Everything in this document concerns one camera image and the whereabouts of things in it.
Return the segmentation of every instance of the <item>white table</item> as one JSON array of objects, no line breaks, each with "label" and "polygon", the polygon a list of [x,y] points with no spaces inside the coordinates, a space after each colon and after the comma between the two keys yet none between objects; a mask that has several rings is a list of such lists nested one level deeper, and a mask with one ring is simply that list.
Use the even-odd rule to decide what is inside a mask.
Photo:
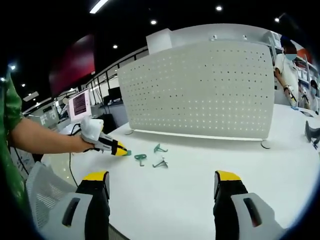
[{"label": "white table", "polygon": [[[318,118],[275,104],[268,138],[271,149],[254,141],[125,135],[130,129],[125,124],[110,135],[132,150],[131,156],[75,154],[72,172],[80,183],[91,172],[109,171],[110,223],[131,240],[215,239],[216,170],[239,175],[248,192],[259,195],[273,208],[275,220],[288,228],[306,206],[320,170],[319,151],[305,137],[306,120],[311,127],[320,127]],[[154,153],[158,143],[168,152]],[[137,154],[147,155],[144,167],[134,159]],[[161,156],[168,169],[152,167]],[[65,166],[68,159],[58,162]]]},{"label": "white table", "polygon": [[73,130],[73,133],[75,133],[76,131],[79,130],[79,127],[75,126],[75,125],[79,124],[79,123],[80,122],[72,122],[72,123],[68,124],[66,127],[64,127],[61,131],[59,131],[59,133],[64,134],[64,135],[70,135],[72,133],[72,130]]}]

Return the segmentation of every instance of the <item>computer monitor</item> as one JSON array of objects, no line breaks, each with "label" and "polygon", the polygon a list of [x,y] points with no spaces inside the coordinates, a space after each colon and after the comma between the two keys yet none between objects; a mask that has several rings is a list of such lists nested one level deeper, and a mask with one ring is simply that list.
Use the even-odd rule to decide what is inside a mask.
[{"label": "computer monitor", "polygon": [[69,113],[72,123],[92,115],[89,89],[85,89],[69,99]]},{"label": "computer monitor", "polygon": [[103,97],[103,104],[104,105],[108,105],[109,104],[109,102],[110,102],[110,96],[108,95],[108,96],[105,96],[105,97]]},{"label": "computer monitor", "polygon": [[109,89],[108,92],[109,92],[110,99],[112,101],[117,100],[117,99],[121,99],[121,101],[122,101],[122,96],[121,96],[121,91],[120,91],[119,86]]}]

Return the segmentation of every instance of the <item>green clip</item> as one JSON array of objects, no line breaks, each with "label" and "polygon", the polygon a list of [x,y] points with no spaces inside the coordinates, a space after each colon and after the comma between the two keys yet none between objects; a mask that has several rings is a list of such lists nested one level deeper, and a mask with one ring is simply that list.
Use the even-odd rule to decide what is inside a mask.
[{"label": "green clip", "polygon": [[153,151],[164,152],[164,153],[168,152],[168,150],[163,150],[162,148],[160,148],[160,143],[154,148]]},{"label": "green clip", "polygon": [[147,155],[139,154],[139,155],[135,155],[134,158],[137,159],[137,160],[142,160],[142,159],[146,159]]},{"label": "green clip", "polygon": [[123,155],[123,156],[130,156],[130,155],[131,155],[131,150],[127,150],[127,151],[126,151],[126,154]]}]

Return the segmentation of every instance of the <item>pegboard panel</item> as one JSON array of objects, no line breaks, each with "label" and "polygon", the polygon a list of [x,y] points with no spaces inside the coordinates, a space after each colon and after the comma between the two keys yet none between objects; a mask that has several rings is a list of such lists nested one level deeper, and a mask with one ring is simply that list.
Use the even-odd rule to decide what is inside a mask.
[{"label": "pegboard panel", "polygon": [[268,137],[274,73],[265,45],[213,41],[167,49],[118,70],[132,129]]}]

